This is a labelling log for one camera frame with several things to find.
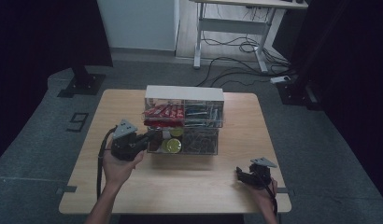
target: black curtain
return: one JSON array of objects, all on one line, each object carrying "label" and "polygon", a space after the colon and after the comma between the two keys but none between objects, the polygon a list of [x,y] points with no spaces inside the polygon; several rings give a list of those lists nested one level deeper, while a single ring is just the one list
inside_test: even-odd
[{"label": "black curtain", "polygon": [[96,0],[0,0],[0,156],[73,65],[112,66]]},{"label": "black curtain", "polygon": [[383,195],[383,1],[312,1],[291,60]]}]

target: wrist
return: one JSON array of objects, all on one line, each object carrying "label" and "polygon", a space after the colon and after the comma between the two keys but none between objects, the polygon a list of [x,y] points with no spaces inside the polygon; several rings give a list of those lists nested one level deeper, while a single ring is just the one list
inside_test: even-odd
[{"label": "wrist", "polygon": [[110,182],[107,182],[105,184],[103,192],[105,192],[105,193],[107,193],[109,195],[116,196],[119,193],[120,189],[121,189],[121,186],[113,184],[113,183],[110,183]]},{"label": "wrist", "polygon": [[264,217],[264,220],[267,224],[276,223],[277,218],[274,214],[273,204],[270,202],[258,203],[258,207],[261,210],[261,213]]}]

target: cable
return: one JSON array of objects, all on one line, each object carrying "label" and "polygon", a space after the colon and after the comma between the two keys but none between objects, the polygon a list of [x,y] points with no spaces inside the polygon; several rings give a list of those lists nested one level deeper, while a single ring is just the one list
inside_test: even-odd
[{"label": "cable", "polygon": [[[246,41],[242,42],[239,46],[239,49],[241,52],[245,52],[245,53],[252,53],[252,52],[255,52],[256,49],[255,47],[258,47],[258,43],[255,41],[255,40],[252,40],[252,41],[249,41],[249,40],[252,40],[248,37],[246,37]],[[252,47],[252,50],[245,50],[243,47],[244,46],[251,46]]]},{"label": "cable", "polygon": [[216,4],[216,5],[217,5],[218,15],[220,16],[221,19],[223,19],[223,18],[221,17],[220,13],[219,13],[219,6],[218,6],[218,4]]},{"label": "cable", "polygon": [[272,55],[268,49],[263,48],[262,52],[264,53],[264,56],[266,56],[267,61],[270,63],[278,63],[285,66],[291,65],[288,60]]},{"label": "cable", "polygon": [[255,20],[255,16],[256,16],[256,12],[258,11],[258,8],[257,7],[255,7],[255,10],[254,10],[254,12],[253,12],[253,16],[252,16],[252,14],[250,14],[252,17],[250,18],[250,20],[251,21],[254,21]]},{"label": "cable", "polygon": [[[226,45],[226,46],[240,46],[240,44],[231,44],[239,39],[244,39],[245,37],[243,36],[240,36],[236,39],[233,39],[233,40],[230,40],[230,41],[227,41],[227,42],[219,42],[218,40],[215,40],[215,39],[210,39],[210,38],[206,38],[205,34],[204,34],[204,31],[202,32],[203,33],[203,38],[201,40],[204,40],[208,45],[211,45],[211,46],[219,46],[219,45]],[[215,44],[212,44],[212,43],[208,43],[207,41],[213,41],[215,42]]]},{"label": "cable", "polygon": [[252,76],[262,76],[263,75],[257,75],[257,74],[254,74],[254,73],[250,73],[250,72],[232,72],[232,73],[226,73],[226,74],[223,74],[217,78],[215,78],[215,80],[211,83],[211,85],[209,87],[213,87],[215,82],[217,82],[219,79],[223,78],[223,77],[227,77],[229,75],[252,75]]},{"label": "cable", "polygon": [[243,82],[241,82],[241,81],[228,80],[228,81],[223,82],[223,83],[220,85],[220,87],[223,87],[224,85],[226,85],[226,84],[229,83],[229,82],[236,82],[236,83],[239,83],[239,84],[241,84],[241,85],[243,85],[243,86],[253,86],[253,85],[255,85],[256,82],[269,82],[269,81],[270,81],[270,80],[253,80],[252,83],[250,83],[250,84],[245,84],[245,83],[243,83]]},{"label": "cable", "polygon": [[278,205],[277,205],[277,199],[276,199],[276,195],[274,195],[274,189],[273,191],[270,190],[270,188],[264,183],[263,179],[261,176],[257,175],[257,177],[259,177],[259,179],[261,179],[261,182],[264,184],[264,188],[267,190],[268,194],[270,195],[270,198],[271,198],[271,201],[273,203],[273,206],[274,206],[274,215],[277,216],[277,209],[278,209]]},{"label": "cable", "polygon": [[253,72],[257,73],[257,74],[260,73],[259,71],[255,70],[254,68],[250,67],[249,65],[247,65],[247,64],[244,63],[244,62],[238,61],[238,60],[233,59],[233,58],[219,57],[219,58],[216,58],[216,59],[214,59],[214,60],[211,61],[211,63],[209,64],[209,67],[208,67],[208,72],[207,72],[207,74],[206,74],[206,78],[205,78],[202,82],[200,82],[198,85],[196,85],[197,87],[199,87],[199,86],[201,86],[202,84],[206,83],[206,80],[208,79],[208,77],[209,77],[209,73],[210,73],[210,71],[211,71],[212,63],[215,62],[216,60],[230,60],[230,61],[234,61],[234,62],[242,63],[245,67],[249,68],[250,71],[253,71]]},{"label": "cable", "polygon": [[264,19],[265,21],[267,21],[267,16],[268,16],[268,13],[270,12],[270,7],[269,8],[267,8],[267,13],[266,13],[266,18]]},{"label": "cable", "polygon": [[101,196],[101,182],[102,182],[102,167],[104,165],[104,152],[106,148],[106,141],[111,133],[114,133],[116,131],[116,127],[113,129],[110,129],[109,132],[105,135],[104,140],[102,141],[101,148],[99,149],[98,153],[98,172],[96,175],[96,199],[98,200]]},{"label": "cable", "polygon": [[[222,75],[222,74],[224,74],[225,72],[228,72],[228,71],[230,71],[230,70],[234,70],[234,69],[241,69],[241,70],[244,71],[244,72],[247,72],[247,71],[248,71],[248,70],[246,70],[246,69],[244,69],[244,68],[241,68],[241,67],[232,67],[232,68],[228,68],[228,69],[222,71],[222,72],[220,73],[220,75]],[[207,79],[206,82],[213,81],[213,80],[215,80],[215,79],[216,79],[216,78],[213,77],[213,78],[211,78],[211,79]]]},{"label": "cable", "polygon": [[250,8],[248,8],[248,11],[247,11],[247,13],[243,16],[243,18],[241,19],[241,21],[243,21],[244,20],[244,18],[248,15],[248,13],[250,12]]}]

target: standing desk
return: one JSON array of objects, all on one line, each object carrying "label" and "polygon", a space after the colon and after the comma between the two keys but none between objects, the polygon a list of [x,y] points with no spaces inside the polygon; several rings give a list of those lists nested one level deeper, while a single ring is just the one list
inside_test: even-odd
[{"label": "standing desk", "polygon": [[[96,202],[97,156],[107,131],[127,119],[145,133],[141,113],[146,91],[106,90],[96,109],[59,209],[64,214],[89,214]],[[272,177],[285,188],[276,153],[258,98],[252,93],[224,93],[223,128],[218,155],[145,153],[114,204],[115,214],[245,214],[259,212],[235,167],[245,172],[250,160],[265,157],[277,164]],[[291,210],[288,193],[277,195],[278,212]]]},{"label": "standing desk", "polygon": [[[264,43],[267,39],[268,32],[276,14],[277,8],[287,9],[307,9],[308,4],[303,1],[302,4],[293,2],[286,2],[281,0],[190,0],[195,3],[200,3],[199,20],[197,26],[197,42],[194,50],[194,65],[195,69],[200,68],[201,60],[201,33],[203,31],[224,32],[224,33],[237,33],[237,34],[251,34],[261,35],[262,39],[258,47],[254,47],[255,55],[258,60],[259,66],[263,73],[267,73],[267,66],[262,55]],[[237,5],[237,6],[252,6],[252,7],[270,7],[270,14],[266,22],[260,21],[232,21],[223,19],[209,19],[204,16],[205,4],[224,4],[224,5]]]}]

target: gray carpet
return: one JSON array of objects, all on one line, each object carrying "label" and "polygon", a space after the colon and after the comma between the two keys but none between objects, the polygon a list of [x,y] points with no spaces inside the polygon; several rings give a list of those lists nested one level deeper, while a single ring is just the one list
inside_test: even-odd
[{"label": "gray carpet", "polygon": [[[217,76],[225,67],[215,67]],[[64,187],[105,89],[145,89],[148,84],[194,86],[205,78],[207,66],[189,63],[115,61],[113,68],[88,67],[106,74],[96,96],[57,97],[73,74],[64,70],[48,80],[49,90],[34,115],[0,159],[0,223],[82,223],[85,216],[58,211]],[[265,80],[232,76],[226,80]],[[347,143],[324,112],[283,105],[269,82],[244,86],[230,82],[224,91],[253,92],[262,112],[288,188],[292,210],[282,223],[383,223],[383,200]],[[88,113],[81,132],[69,122],[75,113]],[[117,223],[114,216],[111,223]],[[262,223],[258,214],[245,223]]]}]

